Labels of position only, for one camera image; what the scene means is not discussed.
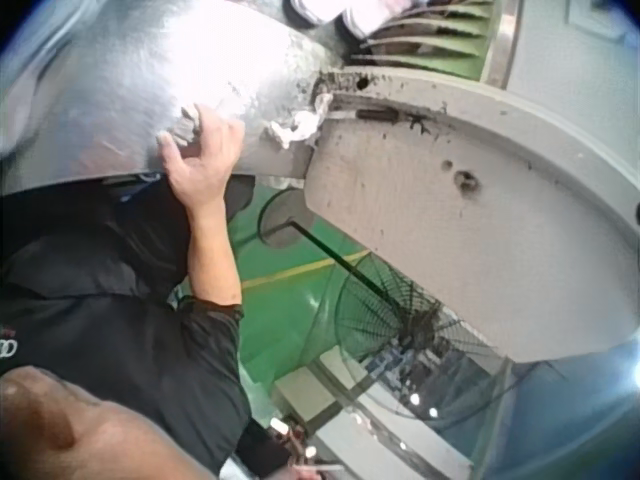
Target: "logo on shirt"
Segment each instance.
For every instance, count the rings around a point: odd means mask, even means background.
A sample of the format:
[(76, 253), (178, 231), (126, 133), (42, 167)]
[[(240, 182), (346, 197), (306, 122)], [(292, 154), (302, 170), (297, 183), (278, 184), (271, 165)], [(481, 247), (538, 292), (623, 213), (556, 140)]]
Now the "logo on shirt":
[(15, 340), (0, 340), (0, 358), (11, 358), (18, 351), (18, 342)]
[(0, 359), (11, 358), (18, 351), (18, 342), (14, 340), (16, 331), (0, 325)]

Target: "man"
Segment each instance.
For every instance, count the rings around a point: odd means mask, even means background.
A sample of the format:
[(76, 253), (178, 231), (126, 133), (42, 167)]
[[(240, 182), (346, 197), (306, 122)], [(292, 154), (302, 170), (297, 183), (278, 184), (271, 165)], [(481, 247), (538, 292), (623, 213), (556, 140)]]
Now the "man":
[[(229, 182), (243, 124), (198, 109), (198, 156), (159, 135), (168, 183), (3, 204), (0, 454), (18, 479), (212, 478), (249, 422), (226, 226), (253, 179)], [(174, 311), (187, 271), (194, 297)]]

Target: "curved metal panel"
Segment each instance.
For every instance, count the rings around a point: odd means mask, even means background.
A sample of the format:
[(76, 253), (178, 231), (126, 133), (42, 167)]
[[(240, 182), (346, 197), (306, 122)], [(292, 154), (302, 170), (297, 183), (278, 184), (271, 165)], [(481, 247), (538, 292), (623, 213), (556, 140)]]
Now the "curved metal panel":
[(615, 153), (479, 83), (369, 67), (327, 84), (334, 106), (395, 107), (411, 121), (327, 121), (305, 180), (313, 212), (515, 361), (637, 332), (640, 184)]
[(340, 64), (231, 2), (110, 0), (46, 70), (32, 108), (42, 121), (4, 163), (2, 193), (160, 170), (155, 136), (193, 102), (246, 122), (238, 173), (302, 178), (310, 147), (283, 151), (264, 127), (310, 105), (319, 70)]

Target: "bolt hole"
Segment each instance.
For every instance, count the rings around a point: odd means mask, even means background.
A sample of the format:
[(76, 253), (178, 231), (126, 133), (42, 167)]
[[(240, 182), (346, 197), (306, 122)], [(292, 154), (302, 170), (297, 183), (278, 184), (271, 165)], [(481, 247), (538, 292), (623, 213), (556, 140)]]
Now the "bolt hole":
[(362, 77), (360, 80), (356, 82), (356, 88), (358, 90), (364, 90), (369, 86), (369, 79), (367, 77)]
[(456, 172), (453, 182), (463, 195), (471, 195), (480, 190), (480, 181), (471, 172), (464, 170)]

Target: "yellow line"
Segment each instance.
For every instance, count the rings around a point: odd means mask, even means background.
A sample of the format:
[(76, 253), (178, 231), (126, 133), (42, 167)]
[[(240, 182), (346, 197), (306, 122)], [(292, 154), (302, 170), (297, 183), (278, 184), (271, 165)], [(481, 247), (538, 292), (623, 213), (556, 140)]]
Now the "yellow line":
[[(356, 260), (361, 259), (368, 253), (369, 253), (369, 250), (363, 250), (361, 252), (354, 253), (352, 255), (347, 255), (342, 258), (347, 262), (353, 263)], [(271, 275), (267, 275), (265, 277), (245, 280), (244, 282), (242, 282), (242, 288), (244, 290), (247, 290), (249, 288), (255, 288), (259, 285), (264, 285), (265, 283), (277, 282), (279, 280), (284, 280), (285, 278), (291, 278), (297, 275), (302, 275), (303, 273), (309, 273), (314, 270), (319, 270), (321, 268), (329, 267), (335, 263), (336, 263), (335, 260), (331, 258), (327, 258), (325, 260), (319, 260), (317, 262), (307, 263), (306, 265), (300, 265), (298, 267), (293, 267), (288, 270), (282, 270), (281, 272), (276, 272)]]

